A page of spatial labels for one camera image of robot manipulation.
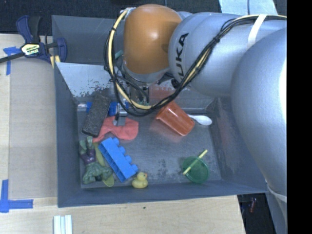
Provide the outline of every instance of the orange cup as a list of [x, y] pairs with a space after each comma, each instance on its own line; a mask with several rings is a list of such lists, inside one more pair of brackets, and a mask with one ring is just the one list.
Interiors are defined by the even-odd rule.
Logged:
[[156, 119], [161, 120], [182, 136], [187, 135], [195, 126], [194, 121], [174, 101], [161, 108]]

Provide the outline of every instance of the blue object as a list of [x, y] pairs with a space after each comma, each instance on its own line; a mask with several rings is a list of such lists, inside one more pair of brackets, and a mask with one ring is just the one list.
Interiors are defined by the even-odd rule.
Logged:
[[[108, 109], [108, 115], [109, 116], [114, 116], [116, 115], [117, 113], [117, 105], [118, 105], [118, 102], [116, 101], [112, 101], [111, 104], [109, 105], [109, 109]], [[91, 101], [88, 101], [87, 102], [87, 109], [86, 109], [86, 112], [88, 113], [90, 108], [92, 106], [92, 102]], [[129, 103], [128, 102], [125, 102], [125, 107], [128, 109], [129, 108]]]
[[[108, 115], [109, 116], [114, 116], [117, 114], [117, 105], [118, 105], [118, 102], [116, 102], [116, 101], [111, 102], [109, 109], [108, 109]], [[129, 108], [129, 102], [127, 102], [127, 101], [125, 102], [125, 107], [127, 109]]]
[[111, 102], [108, 109], [109, 116], [114, 116], [117, 113], [117, 104], [118, 103], [116, 101]]
[[[17, 47], [8, 47], [4, 48], [3, 51], [8, 55], [18, 54], [21, 50]], [[9, 60], [6, 64], [6, 75], [8, 76], [11, 73], [11, 61]]]
[[13, 209], [32, 209], [33, 199], [9, 200], [8, 199], [9, 180], [2, 181], [0, 213], [8, 213]]
[[98, 146], [99, 150], [109, 163], [117, 177], [121, 182], [124, 182], [138, 172], [136, 165], [131, 164], [132, 159], [125, 154], [125, 149], [119, 146], [117, 138], [108, 138], [101, 142]]
[[[30, 17], [28, 15], [22, 16], [16, 21], [16, 27], [19, 34], [24, 38], [25, 44], [39, 45], [38, 52], [33, 55], [24, 55], [26, 58], [37, 58], [47, 63], [51, 64], [51, 54], [47, 51], [47, 46], [44, 43], [40, 42], [40, 37], [38, 35], [38, 24], [40, 21], [40, 17]], [[58, 56], [60, 61], [64, 62], [67, 57], [67, 46], [64, 38], [57, 39], [58, 46]]]

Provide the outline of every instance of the yellow straw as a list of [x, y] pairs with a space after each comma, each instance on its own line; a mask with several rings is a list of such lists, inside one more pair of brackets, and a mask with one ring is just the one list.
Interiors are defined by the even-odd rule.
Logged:
[[[208, 152], [208, 150], [206, 149], [204, 152], [202, 152], [198, 158], [202, 158], [206, 153]], [[195, 159], [188, 168], [186, 168], [186, 170], [183, 172], [183, 175], [186, 175], [190, 169], [196, 164], [196, 162], [198, 161], [198, 159]]]

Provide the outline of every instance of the black sponge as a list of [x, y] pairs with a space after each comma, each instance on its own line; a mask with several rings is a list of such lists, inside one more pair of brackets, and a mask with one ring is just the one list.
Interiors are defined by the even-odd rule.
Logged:
[[82, 132], [92, 137], [98, 137], [103, 121], [107, 116], [111, 100], [101, 94], [97, 94], [93, 100], [89, 114], [84, 122]]

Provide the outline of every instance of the black floor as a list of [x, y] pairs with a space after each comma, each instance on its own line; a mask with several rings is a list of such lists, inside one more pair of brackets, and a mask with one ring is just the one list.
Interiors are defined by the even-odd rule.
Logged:
[[[280, 15], [287, 15], [287, 0], [273, 0]], [[40, 35], [52, 35], [51, 16], [116, 18], [126, 7], [147, 3], [177, 11], [221, 12], [218, 0], [0, 0], [0, 33], [17, 34], [16, 20], [23, 15], [42, 16]], [[276, 234], [264, 194], [238, 195], [247, 234]]]

